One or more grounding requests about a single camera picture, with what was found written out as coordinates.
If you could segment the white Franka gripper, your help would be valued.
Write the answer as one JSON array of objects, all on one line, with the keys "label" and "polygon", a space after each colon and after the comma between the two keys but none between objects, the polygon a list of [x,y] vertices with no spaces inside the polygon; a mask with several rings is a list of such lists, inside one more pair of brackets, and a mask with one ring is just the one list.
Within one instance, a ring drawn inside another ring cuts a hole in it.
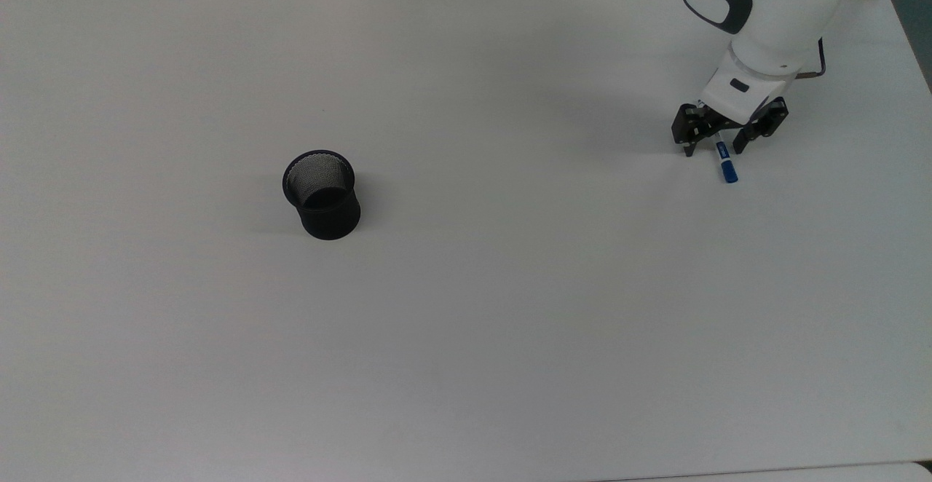
[{"label": "white Franka gripper", "polygon": [[674,143],[692,157],[700,141],[716,133],[725,117],[743,126],[732,141],[735,153],[742,154],[752,141],[771,137],[789,116],[781,96],[790,84],[790,74],[759,73],[729,48],[699,94],[703,105],[680,105],[671,126]]}]

